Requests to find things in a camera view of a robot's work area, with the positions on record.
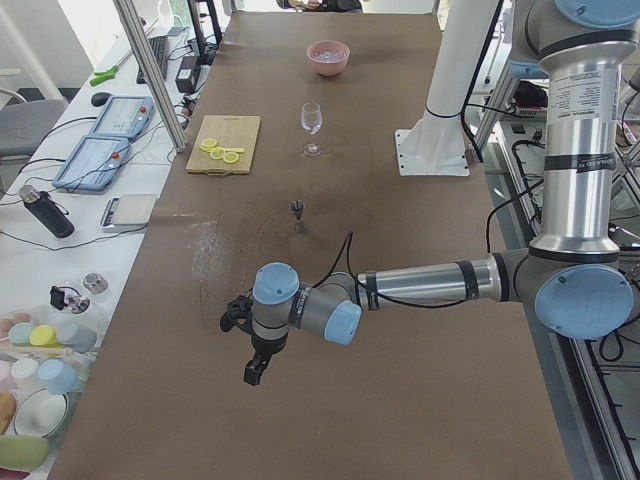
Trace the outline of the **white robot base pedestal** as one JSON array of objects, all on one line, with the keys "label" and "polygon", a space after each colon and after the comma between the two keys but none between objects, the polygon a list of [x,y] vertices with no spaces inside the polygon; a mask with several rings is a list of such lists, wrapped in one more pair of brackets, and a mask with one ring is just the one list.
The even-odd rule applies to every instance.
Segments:
[{"label": "white robot base pedestal", "polygon": [[502,3],[452,1],[424,113],[409,130],[398,130],[396,156],[402,176],[467,176],[461,120]]}]

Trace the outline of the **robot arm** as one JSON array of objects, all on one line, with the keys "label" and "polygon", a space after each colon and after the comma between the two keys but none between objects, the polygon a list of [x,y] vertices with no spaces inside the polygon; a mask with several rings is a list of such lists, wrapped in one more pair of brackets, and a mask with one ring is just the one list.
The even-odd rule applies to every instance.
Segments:
[{"label": "robot arm", "polygon": [[302,283],[284,263],[263,266],[244,312],[223,330],[249,333],[254,356],[244,379],[257,385],[291,328],[349,344],[364,310],[386,303],[438,309],[479,298],[531,307],[552,331],[590,340],[630,317],[632,287],[618,271],[609,238],[617,95],[622,62],[639,44],[635,1],[520,1],[514,61],[547,74],[549,103],[540,233],[525,249],[477,261],[365,272],[328,273]]}]

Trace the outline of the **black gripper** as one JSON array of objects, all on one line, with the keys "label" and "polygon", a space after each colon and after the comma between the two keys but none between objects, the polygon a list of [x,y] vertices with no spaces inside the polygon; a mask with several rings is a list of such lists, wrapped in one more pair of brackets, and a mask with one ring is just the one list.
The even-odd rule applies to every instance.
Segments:
[{"label": "black gripper", "polygon": [[243,380],[245,383],[249,385],[260,384],[262,375],[267,370],[272,356],[284,349],[287,338],[288,333],[279,334],[275,339],[265,339],[255,332],[251,333],[254,355],[244,369]]}]

